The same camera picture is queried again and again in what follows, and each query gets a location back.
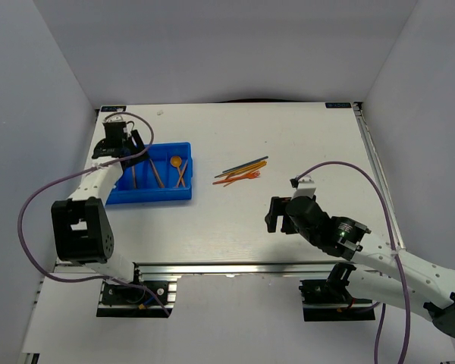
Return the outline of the blue plastic knife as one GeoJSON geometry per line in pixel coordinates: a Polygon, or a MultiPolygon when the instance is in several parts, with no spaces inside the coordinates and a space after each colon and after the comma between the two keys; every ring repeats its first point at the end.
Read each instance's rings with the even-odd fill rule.
{"type": "Polygon", "coordinates": [[[137,173],[136,173],[135,166],[131,167],[131,173],[132,173],[133,188],[137,189],[137,173]]]}

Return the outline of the orange plastic fork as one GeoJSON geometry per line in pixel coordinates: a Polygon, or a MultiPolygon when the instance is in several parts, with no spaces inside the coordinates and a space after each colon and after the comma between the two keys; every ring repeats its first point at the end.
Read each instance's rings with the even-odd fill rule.
{"type": "Polygon", "coordinates": [[[252,172],[240,175],[240,176],[236,176],[236,177],[231,177],[231,178],[227,178],[227,179],[224,179],[224,180],[215,181],[215,182],[212,183],[212,185],[232,184],[232,183],[234,183],[236,181],[239,181],[239,180],[255,179],[255,178],[259,177],[259,176],[260,176],[260,172],[259,171],[252,171],[252,172]]]}

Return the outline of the yellow plastic spoon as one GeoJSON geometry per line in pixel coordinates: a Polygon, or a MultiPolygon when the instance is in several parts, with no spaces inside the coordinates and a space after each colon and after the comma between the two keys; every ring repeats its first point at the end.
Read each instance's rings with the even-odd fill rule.
{"type": "Polygon", "coordinates": [[[182,158],[178,155],[173,155],[170,160],[171,166],[177,169],[178,175],[180,174],[180,167],[182,166],[182,158]]]}

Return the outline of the orange plastic spoon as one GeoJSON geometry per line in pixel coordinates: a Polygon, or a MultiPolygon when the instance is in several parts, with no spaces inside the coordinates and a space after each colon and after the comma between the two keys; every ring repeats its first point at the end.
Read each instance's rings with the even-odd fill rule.
{"type": "Polygon", "coordinates": [[[185,175],[185,171],[187,169],[187,166],[188,166],[188,161],[185,161],[182,169],[180,170],[180,174],[179,174],[179,178],[178,178],[176,187],[185,187],[186,186],[186,183],[185,183],[185,180],[184,180],[184,175],[185,175]]]}

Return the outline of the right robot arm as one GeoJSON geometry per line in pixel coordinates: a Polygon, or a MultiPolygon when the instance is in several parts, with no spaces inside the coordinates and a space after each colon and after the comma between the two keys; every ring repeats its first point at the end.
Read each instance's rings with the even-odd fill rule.
{"type": "Polygon", "coordinates": [[[344,259],[327,279],[332,300],[355,297],[409,307],[455,339],[455,270],[393,250],[364,224],[329,216],[308,196],[272,197],[265,216],[268,232],[275,232],[279,217],[283,233],[299,234],[322,252],[344,259]]]}

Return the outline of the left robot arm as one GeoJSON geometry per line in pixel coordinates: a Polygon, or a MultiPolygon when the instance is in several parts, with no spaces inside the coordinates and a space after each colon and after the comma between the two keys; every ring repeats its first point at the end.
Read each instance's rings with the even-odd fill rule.
{"type": "Polygon", "coordinates": [[[126,121],[107,122],[104,128],[105,137],[93,149],[93,170],[66,200],[52,204],[55,248],[61,261],[121,280],[119,294],[135,303],[143,298],[145,284],[136,278],[135,264],[115,252],[105,204],[125,170],[145,161],[148,152],[126,121]]]}

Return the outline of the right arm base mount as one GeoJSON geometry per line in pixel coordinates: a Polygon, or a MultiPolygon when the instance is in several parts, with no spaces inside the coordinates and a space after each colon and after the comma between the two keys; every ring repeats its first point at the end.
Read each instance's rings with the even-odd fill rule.
{"type": "Polygon", "coordinates": [[[299,291],[304,322],[363,322],[375,320],[376,303],[348,293],[350,274],[356,267],[337,263],[325,279],[302,280],[299,291]]]}

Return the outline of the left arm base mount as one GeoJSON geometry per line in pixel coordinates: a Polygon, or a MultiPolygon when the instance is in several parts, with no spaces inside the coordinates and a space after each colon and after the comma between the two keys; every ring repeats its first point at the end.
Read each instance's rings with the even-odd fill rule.
{"type": "Polygon", "coordinates": [[[177,280],[178,277],[144,275],[139,282],[158,297],[168,314],[149,292],[105,281],[102,283],[96,316],[99,318],[166,319],[171,314],[176,300],[177,280]]]}

